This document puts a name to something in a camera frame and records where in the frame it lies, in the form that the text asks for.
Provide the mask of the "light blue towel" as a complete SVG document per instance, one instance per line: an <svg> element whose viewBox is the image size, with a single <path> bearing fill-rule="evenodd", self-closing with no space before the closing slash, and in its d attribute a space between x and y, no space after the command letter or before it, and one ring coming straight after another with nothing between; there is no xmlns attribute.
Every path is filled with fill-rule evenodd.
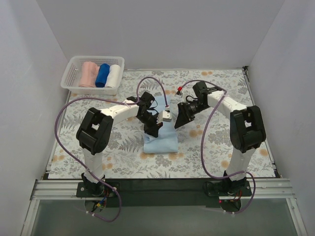
<svg viewBox="0 0 315 236"><path fill-rule="evenodd" d="M143 152L146 154L177 153L178 136L174 128L174 115L171 121L164 121L158 131L158 137L144 133Z"/></svg>

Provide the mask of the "pink towel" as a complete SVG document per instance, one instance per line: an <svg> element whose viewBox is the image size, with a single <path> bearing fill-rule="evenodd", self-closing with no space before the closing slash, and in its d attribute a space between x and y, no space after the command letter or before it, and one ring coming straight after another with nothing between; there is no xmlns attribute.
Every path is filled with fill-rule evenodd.
<svg viewBox="0 0 315 236"><path fill-rule="evenodd" d="M86 61L82 65L81 79L79 87L95 88L95 81L99 72L99 66L91 61Z"/></svg>

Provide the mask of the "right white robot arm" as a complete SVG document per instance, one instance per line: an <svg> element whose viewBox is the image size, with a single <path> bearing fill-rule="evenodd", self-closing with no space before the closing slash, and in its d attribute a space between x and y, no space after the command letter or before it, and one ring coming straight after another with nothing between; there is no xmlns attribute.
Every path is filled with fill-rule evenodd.
<svg viewBox="0 0 315 236"><path fill-rule="evenodd" d="M232 157L223 176L211 176L213 181L206 183L206 189L210 196L240 195L250 190L248 166L255 150L266 140L261 111L256 105L246 106L228 97L225 89L215 84L209 88L207 84L195 80L195 98L178 104L175 128L192 122L196 114L210 107L229 119Z"/></svg>

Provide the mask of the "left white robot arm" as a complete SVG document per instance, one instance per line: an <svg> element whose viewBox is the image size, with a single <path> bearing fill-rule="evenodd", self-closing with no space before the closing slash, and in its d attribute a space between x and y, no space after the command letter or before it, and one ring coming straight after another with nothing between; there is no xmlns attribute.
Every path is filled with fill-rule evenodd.
<svg viewBox="0 0 315 236"><path fill-rule="evenodd" d="M158 113L152 114L149 109L155 98L148 92L142 94L139 102L136 97L128 97L122 105L98 110L88 109L76 133L80 147L84 153L84 163L87 170L82 174L85 189L93 196L100 196L104 187L100 180L105 177L102 168L102 152L107 147L112 127L127 118L136 117L144 124L144 132L152 137L158 137L158 131L163 126L158 119Z"/></svg>

